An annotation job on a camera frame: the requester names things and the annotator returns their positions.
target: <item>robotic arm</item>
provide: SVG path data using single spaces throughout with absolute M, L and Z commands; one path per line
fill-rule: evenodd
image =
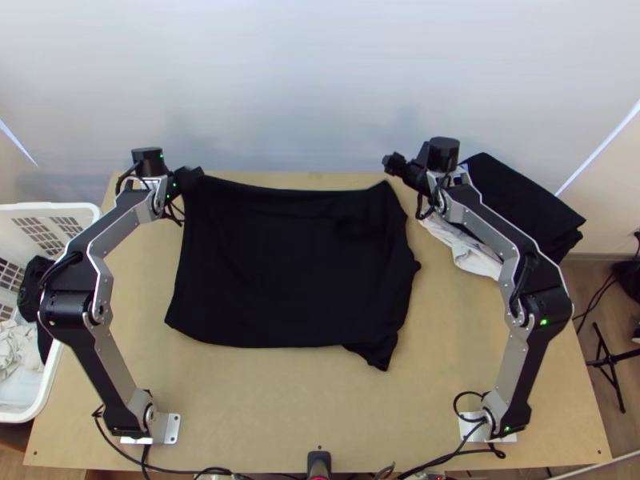
M 104 258 L 143 223 L 165 218 L 165 206 L 179 195 L 176 176 L 162 149 L 132 150 L 134 166 L 118 180 L 115 207 L 66 246 L 43 276 L 38 320 L 75 353 L 104 402 L 103 418 L 122 443 L 176 443 L 180 415 L 161 413 L 151 393 L 135 385 L 110 332 L 114 277 Z M 194 170 L 202 174 L 201 169 Z
M 425 142 L 415 160 L 397 153 L 382 160 L 385 172 L 429 199 L 435 213 L 487 244 L 502 260 L 498 279 L 510 328 L 495 388 L 482 399 L 485 440 L 524 430 L 527 403 L 546 348 L 573 314 L 558 265 L 529 235 L 482 203 L 469 173 L 458 166 L 459 142 L 436 137 Z M 419 208 L 416 216 L 424 218 Z

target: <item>wooden table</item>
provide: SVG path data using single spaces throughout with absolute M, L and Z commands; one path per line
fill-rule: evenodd
M 248 350 L 197 342 L 163 322 L 174 288 L 182 230 L 144 225 L 107 258 L 115 277 L 112 331 L 136 383 L 158 408 L 182 414 L 178 444 L 154 446 L 158 466 L 197 470 L 301 472 L 306 453 L 332 453 L 334 470 L 407 470 L 459 444 L 453 397 L 494 386 L 508 329 L 493 280 L 454 266 L 450 249 L 413 220 L 415 192 L 384 174 L 225 173 L 249 184 L 343 190 L 380 180 L 410 216 L 407 234 L 422 264 L 389 371 L 340 346 Z M 103 210 L 113 205 L 112 180 Z M 136 470 L 96 431 L 100 404 L 69 349 L 46 408 L 37 417 L 25 463 Z M 574 328 L 552 341 L 530 396 L 531 423 L 507 456 L 464 455 L 450 470 L 577 465 L 610 460 L 602 420 Z M 470 410 L 477 405 L 464 405 Z M 140 446 L 124 446 L 136 458 Z

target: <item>folded black clothing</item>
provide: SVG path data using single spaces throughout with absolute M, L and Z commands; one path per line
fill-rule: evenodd
M 556 263 L 582 240 L 585 219 L 536 182 L 488 154 L 464 161 L 482 202 L 532 237 Z
M 227 346 L 343 345 L 388 368 L 420 264 L 387 182 L 278 190 L 202 176 L 182 198 L 168 325 Z

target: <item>white laundry basket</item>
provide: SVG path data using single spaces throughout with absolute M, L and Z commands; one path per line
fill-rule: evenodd
M 17 308 L 18 289 L 26 264 L 35 255 L 58 258 L 69 240 L 98 220 L 91 203 L 16 203 L 0 205 L 0 322 L 14 319 L 32 325 Z M 62 344 L 54 340 L 43 372 L 19 366 L 0 380 L 0 422 L 31 420 L 44 407 Z

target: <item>white cloth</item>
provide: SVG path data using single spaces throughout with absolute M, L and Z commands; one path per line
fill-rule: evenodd
M 0 322 L 0 380 L 20 365 L 39 372 L 44 369 L 38 352 L 38 332 L 35 326 L 19 325 L 15 320 Z
M 502 261 L 487 245 L 470 237 L 437 214 L 420 220 L 420 224 L 442 243 L 451 247 L 454 263 L 458 267 L 472 274 L 498 280 Z

